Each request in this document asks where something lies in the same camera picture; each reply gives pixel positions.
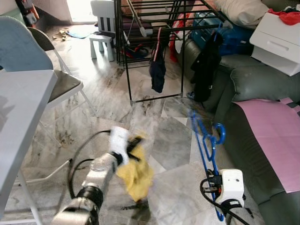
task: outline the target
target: pink mat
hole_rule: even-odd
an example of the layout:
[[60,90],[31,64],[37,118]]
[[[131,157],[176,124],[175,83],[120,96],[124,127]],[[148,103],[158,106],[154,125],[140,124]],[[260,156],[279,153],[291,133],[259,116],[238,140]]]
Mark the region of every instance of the pink mat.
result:
[[287,193],[300,191],[300,117],[290,99],[235,102]]

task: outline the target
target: gray chair seat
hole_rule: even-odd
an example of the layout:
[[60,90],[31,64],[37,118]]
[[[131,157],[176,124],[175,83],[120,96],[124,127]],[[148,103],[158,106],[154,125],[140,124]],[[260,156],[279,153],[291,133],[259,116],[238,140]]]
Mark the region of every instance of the gray chair seat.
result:
[[55,70],[55,73],[58,79],[50,96],[49,102],[52,102],[54,99],[62,96],[81,83],[80,80],[63,71]]

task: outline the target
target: pillow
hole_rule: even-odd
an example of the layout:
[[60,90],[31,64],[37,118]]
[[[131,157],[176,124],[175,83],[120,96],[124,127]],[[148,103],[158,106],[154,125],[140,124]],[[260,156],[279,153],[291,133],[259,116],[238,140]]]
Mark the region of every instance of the pillow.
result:
[[235,102],[256,98],[277,101],[286,97],[300,101],[300,73],[288,76],[269,66],[254,66],[236,68],[230,77]]
[[269,10],[260,0],[215,0],[215,5],[234,24],[250,29],[255,29]]

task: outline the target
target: gray sofa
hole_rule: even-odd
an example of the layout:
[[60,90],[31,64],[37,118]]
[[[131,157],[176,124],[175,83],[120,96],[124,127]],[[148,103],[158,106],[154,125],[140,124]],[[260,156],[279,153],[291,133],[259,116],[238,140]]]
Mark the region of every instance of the gray sofa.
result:
[[[270,8],[281,10],[295,5],[294,0],[263,0]],[[200,53],[191,39],[186,42],[185,76],[191,78],[191,64]],[[223,56],[216,70],[210,98],[203,102],[215,114],[215,122],[226,128],[225,149],[259,206],[266,225],[300,225],[300,192],[287,194],[269,164],[249,126],[243,110],[232,101],[253,98],[278,100],[290,97],[300,101],[300,73],[289,77],[247,55]]]

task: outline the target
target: gray chair backrest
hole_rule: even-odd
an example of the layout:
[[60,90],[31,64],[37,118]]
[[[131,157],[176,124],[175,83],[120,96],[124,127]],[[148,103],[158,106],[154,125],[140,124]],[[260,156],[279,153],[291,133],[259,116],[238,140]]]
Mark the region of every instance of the gray chair backrest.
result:
[[115,14],[113,0],[90,1],[93,15],[98,18],[99,31],[115,32]]
[[55,49],[54,45],[44,32],[33,27],[28,27],[27,29],[31,32],[35,41],[45,52]]
[[53,69],[30,31],[9,16],[0,16],[0,65],[7,72]]

